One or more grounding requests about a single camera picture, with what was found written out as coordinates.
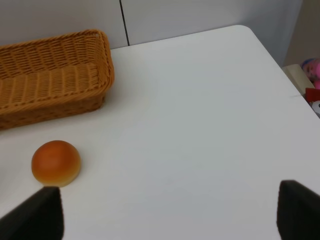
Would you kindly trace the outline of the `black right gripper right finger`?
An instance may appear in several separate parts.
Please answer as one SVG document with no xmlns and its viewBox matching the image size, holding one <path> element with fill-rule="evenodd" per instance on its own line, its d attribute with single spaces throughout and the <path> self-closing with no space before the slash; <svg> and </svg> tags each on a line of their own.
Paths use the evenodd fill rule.
<svg viewBox="0 0 320 240">
<path fill-rule="evenodd" d="M 276 225 L 282 240 L 318 240 L 320 196 L 295 180 L 281 181 Z"/>
</svg>

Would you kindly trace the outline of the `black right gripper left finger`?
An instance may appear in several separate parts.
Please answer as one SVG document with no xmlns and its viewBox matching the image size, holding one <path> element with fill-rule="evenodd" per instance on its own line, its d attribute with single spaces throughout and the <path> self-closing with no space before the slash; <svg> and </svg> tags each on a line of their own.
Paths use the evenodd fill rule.
<svg viewBox="0 0 320 240">
<path fill-rule="evenodd" d="M 41 188 L 0 218 L 2 240 L 61 240 L 64 213 L 60 188 Z"/>
</svg>

